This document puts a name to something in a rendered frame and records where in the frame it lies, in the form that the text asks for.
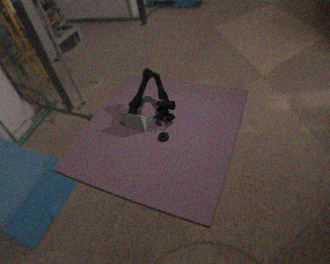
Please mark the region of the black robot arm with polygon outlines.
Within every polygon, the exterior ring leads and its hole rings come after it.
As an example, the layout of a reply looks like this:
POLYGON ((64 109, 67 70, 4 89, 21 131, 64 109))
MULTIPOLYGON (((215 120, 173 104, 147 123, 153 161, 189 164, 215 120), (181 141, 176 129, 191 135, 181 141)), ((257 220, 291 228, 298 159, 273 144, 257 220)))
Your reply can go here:
MULTIPOLYGON (((143 79, 142 82, 139 86, 138 92, 135 95, 135 97, 132 99, 131 102, 128 103, 129 105, 129 110, 127 114, 135 114, 137 115, 137 108, 143 103, 143 92, 144 89, 147 85, 148 80, 154 77, 157 87, 158 87, 158 97, 159 99, 162 99, 163 101, 157 101, 156 105, 159 106, 160 110, 165 110, 165 109, 171 109, 174 110, 175 109, 175 101, 170 101, 168 99, 168 95, 164 90, 164 87, 162 85, 161 79, 159 74, 156 74, 154 72, 152 72, 149 69, 145 69, 143 70, 143 79)), ((165 117, 165 113, 163 113, 162 111, 160 111, 157 113, 156 117, 159 118, 160 120, 163 120, 165 117)))

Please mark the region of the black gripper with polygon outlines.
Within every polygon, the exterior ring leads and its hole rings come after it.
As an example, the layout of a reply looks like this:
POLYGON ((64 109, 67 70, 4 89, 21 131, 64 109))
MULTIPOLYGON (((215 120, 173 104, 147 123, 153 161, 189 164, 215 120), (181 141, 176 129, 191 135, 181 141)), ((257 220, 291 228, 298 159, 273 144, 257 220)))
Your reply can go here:
MULTIPOLYGON (((158 107, 157 108, 157 111, 159 112, 160 108, 158 107)), ((166 119, 168 121, 172 121, 173 119, 175 119, 175 115, 174 114, 169 114, 169 110, 168 109, 165 109, 165 110, 160 110, 162 111, 163 113, 165 113, 164 117, 166 117, 166 119)))

